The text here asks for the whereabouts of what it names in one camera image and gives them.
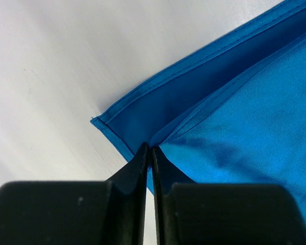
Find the blue cloth napkin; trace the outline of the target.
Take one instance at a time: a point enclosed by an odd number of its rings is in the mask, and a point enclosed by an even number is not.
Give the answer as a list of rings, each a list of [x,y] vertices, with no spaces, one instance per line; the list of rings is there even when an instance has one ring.
[[[126,160],[147,142],[196,182],[274,183],[306,221],[306,1],[284,1],[92,119]]]

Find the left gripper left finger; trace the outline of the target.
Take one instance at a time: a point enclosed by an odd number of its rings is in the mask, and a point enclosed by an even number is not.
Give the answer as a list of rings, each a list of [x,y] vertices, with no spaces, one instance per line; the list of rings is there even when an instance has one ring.
[[[0,187],[0,244],[142,244],[148,145],[105,181]]]

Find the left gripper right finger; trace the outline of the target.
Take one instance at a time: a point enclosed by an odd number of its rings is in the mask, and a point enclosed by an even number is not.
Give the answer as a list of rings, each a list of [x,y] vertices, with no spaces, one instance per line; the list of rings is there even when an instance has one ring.
[[[158,244],[305,244],[290,193],[273,184],[199,184],[152,150]]]

